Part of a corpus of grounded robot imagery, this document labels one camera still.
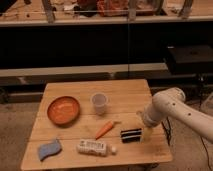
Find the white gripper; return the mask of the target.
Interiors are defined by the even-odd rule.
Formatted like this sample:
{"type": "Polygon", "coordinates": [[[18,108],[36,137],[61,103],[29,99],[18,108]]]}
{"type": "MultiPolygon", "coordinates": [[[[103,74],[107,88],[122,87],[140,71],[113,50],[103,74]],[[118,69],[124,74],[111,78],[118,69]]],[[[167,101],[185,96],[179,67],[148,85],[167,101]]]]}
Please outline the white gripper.
{"type": "Polygon", "coordinates": [[[158,125],[158,123],[152,118],[152,115],[155,114],[155,110],[151,108],[145,108],[143,111],[137,111],[136,114],[141,118],[144,125],[146,126],[142,130],[140,141],[149,141],[153,133],[153,129],[151,127],[156,127],[158,125]]]}

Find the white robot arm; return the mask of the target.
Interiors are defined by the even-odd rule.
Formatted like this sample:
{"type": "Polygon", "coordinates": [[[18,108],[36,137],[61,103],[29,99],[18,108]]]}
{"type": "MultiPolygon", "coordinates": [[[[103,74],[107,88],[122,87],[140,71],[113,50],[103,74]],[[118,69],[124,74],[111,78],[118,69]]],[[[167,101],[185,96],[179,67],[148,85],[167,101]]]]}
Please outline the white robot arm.
{"type": "Polygon", "coordinates": [[[151,102],[137,114],[148,128],[158,126],[167,116],[173,117],[213,143],[213,117],[189,107],[185,100],[180,88],[169,88],[155,93],[151,102]]]}

